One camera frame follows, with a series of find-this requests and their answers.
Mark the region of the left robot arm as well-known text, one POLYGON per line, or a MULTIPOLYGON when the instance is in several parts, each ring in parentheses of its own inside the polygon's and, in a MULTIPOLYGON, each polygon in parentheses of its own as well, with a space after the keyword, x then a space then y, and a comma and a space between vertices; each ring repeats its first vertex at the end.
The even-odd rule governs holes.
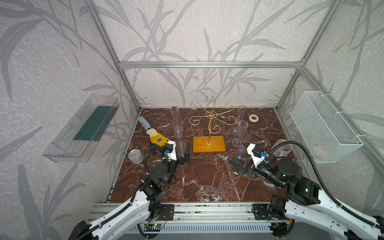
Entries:
POLYGON ((81 221, 74 227, 69 239, 117 240, 134 226, 159 217, 162 206, 160 199, 175 178, 177 167, 190 161, 190 148, 186 148, 182 158, 177 156, 176 146, 174 141, 168 141, 163 147, 151 146, 148 154, 158 149, 163 160, 152 171, 146 169, 148 177, 137 186, 132 197, 89 224, 81 221))

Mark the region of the clear wine glass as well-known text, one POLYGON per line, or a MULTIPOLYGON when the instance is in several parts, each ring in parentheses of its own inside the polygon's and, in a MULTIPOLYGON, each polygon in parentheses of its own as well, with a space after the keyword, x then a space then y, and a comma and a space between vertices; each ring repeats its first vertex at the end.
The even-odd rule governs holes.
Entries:
POLYGON ((179 109, 179 107, 172 106, 170 108, 170 111, 171 111, 171 116, 173 118, 173 125, 176 125, 176 124, 181 125, 181 123, 180 123, 180 109, 179 109))
POLYGON ((230 133, 231 133, 232 135, 234 135, 234 136, 237 135, 238 124, 239 124, 239 122, 240 122, 241 120, 244 119, 246 110, 247 110, 246 106, 243 106, 243 105, 239 106, 238 111, 237 111, 237 114, 236 114, 236 121, 237 121, 237 123, 230 129, 230 133))
POLYGON ((240 146, 238 147, 237 152, 234 155, 234 160, 237 163, 244 163, 245 157, 247 156, 247 147, 245 147, 245 144, 249 144, 251 141, 251 136, 250 134, 244 134, 243 137, 241 138, 240 146))
POLYGON ((175 133, 175 137, 177 139, 181 139, 183 137, 184 128, 181 125, 179 125, 179 124, 173 125, 173 130, 175 133))
POLYGON ((184 157, 184 152, 186 150, 186 147, 188 146, 187 140, 184 138, 177 139, 176 144, 177 144, 177 157, 184 157))
POLYGON ((244 134, 247 131, 249 124, 245 120, 240 120, 237 126, 237 137, 232 140, 232 144, 234 147, 239 147, 242 143, 242 139, 244 134))

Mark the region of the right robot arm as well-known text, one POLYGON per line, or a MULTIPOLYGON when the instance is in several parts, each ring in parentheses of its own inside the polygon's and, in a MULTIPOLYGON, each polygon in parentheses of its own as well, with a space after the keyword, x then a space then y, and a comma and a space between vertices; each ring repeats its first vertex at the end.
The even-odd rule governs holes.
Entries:
POLYGON ((286 195, 273 195, 269 204, 253 204, 256 220, 275 219, 293 224, 295 221, 327 231, 343 240, 382 240, 384 218, 365 215, 336 199, 324 184, 308 150, 296 141, 281 143, 266 153, 262 146, 243 143, 251 160, 246 165, 230 161, 239 177, 257 174, 286 195), (287 157, 276 157, 277 163, 270 164, 270 157, 278 148, 296 145, 302 149, 312 165, 318 181, 302 175, 302 168, 287 157))

